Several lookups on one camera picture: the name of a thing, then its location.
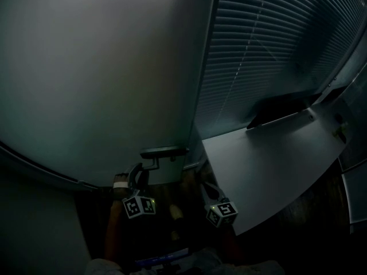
wooden floor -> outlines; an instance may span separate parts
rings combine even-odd
[[[157,203],[157,215],[150,222],[134,221],[131,244],[139,246],[135,248],[135,257],[184,246],[195,250],[212,243],[215,234],[213,226],[205,220],[199,188],[202,181],[214,182],[208,164],[199,174],[184,172],[180,182],[150,187]],[[81,225],[93,258],[103,255],[110,203],[98,193],[76,195]],[[172,203],[182,209],[186,219],[184,228],[189,233],[178,245],[172,245],[170,239],[177,226],[169,214]],[[245,253],[242,264],[277,260],[287,274],[352,270],[359,262],[359,254],[350,248],[366,241],[364,235],[356,238],[349,234],[348,202],[337,161],[298,199],[237,240]]]

window blind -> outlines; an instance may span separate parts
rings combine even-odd
[[[319,92],[358,39],[365,4],[218,0],[196,112],[201,137],[247,126],[265,99]]]

white wall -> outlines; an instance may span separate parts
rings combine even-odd
[[[343,175],[349,204],[350,223],[367,221],[367,164]]]
[[[73,196],[0,167],[3,274],[83,274],[90,260]]]
[[[187,145],[212,0],[0,0],[0,140],[97,186]],[[180,178],[161,162],[154,183]]]

white desk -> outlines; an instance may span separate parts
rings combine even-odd
[[[291,203],[336,160],[346,147],[332,134],[338,128],[336,112],[348,119],[345,135],[350,140],[353,120],[340,104],[203,141],[219,186],[239,211],[233,225],[237,235]]]

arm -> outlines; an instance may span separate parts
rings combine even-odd
[[[122,202],[114,201],[110,209],[110,219],[104,242],[104,258],[112,262],[118,262],[122,255],[122,211]]]
[[[233,227],[219,229],[218,249],[224,256],[225,263],[245,265],[245,253],[237,242]]]

